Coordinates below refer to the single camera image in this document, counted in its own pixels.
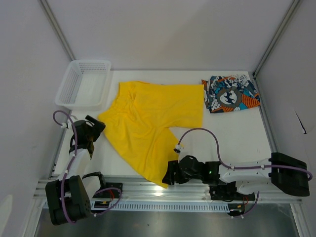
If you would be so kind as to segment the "yellow shorts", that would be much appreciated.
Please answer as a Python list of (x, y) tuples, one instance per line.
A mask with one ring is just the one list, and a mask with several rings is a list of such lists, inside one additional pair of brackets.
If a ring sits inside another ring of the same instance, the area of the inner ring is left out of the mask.
[(141, 176), (163, 188), (168, 162), (177, 159), (172, 127), (202, 126), (204, 87), (120, 82), (110, 107), (98, 115), (105, 137)]

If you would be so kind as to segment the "colourful patterned shorts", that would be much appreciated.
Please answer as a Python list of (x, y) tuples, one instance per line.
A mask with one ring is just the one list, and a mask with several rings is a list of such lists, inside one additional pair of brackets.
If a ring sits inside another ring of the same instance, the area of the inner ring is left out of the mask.
[(260, 106), (260, 96), (247, 75), (211, 76), (202, 80), (210, 113), (227, 113)]

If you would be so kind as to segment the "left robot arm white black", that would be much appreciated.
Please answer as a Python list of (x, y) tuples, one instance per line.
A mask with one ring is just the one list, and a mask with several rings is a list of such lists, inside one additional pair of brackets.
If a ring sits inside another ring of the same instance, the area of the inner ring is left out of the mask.
[(94, 143), (105, 124), (87, 115), (85, 119), (69, 122), (73, 129), (70, 139), (69, 161), (55, 181), (45, 186), (50, 219), (54, 225), (74, 224), (91, 214), (90, 200), (103, 197), (107, 185), (100, 172), (87, 173), (92, 160)]

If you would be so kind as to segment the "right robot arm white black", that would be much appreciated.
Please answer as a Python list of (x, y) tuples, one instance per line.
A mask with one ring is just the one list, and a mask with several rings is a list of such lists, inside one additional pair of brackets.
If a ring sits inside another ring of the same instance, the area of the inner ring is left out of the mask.
[(282, 191), (295, 197), (310, 195), (310, 172), (305, 162), (282, 153), (255, 163), (223, 165), (220, 161), (202, 162), (191, 155), (170, 161), (162, 179), (164, 184), (184, 184), (192, 179), (209, 186), (212, 200), (254, 200), (256, 192)]

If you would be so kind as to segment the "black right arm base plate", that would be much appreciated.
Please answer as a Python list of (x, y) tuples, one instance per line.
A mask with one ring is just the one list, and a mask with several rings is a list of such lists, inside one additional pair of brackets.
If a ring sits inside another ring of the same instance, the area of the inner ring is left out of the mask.
[(211, 200), (225, 202), (243, 201), (244, 199), (254, 201), (255, 194), (244, 195), (237, 192), (236, 183), (219, 184), (218, 186), (209, 186)]

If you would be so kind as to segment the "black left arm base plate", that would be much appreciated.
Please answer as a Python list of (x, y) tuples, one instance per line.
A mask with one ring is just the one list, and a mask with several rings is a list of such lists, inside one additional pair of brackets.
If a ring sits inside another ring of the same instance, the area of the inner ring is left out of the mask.
[(104, 193), (105, 198), (110, 198), (110, 199), (119, 198), (120, 194), (118, 190), (120, 191), (123, 190), (123, 183), (107, 182), (106, 188), (110, 188), (110, 189), (108, 191), (105, 191)]

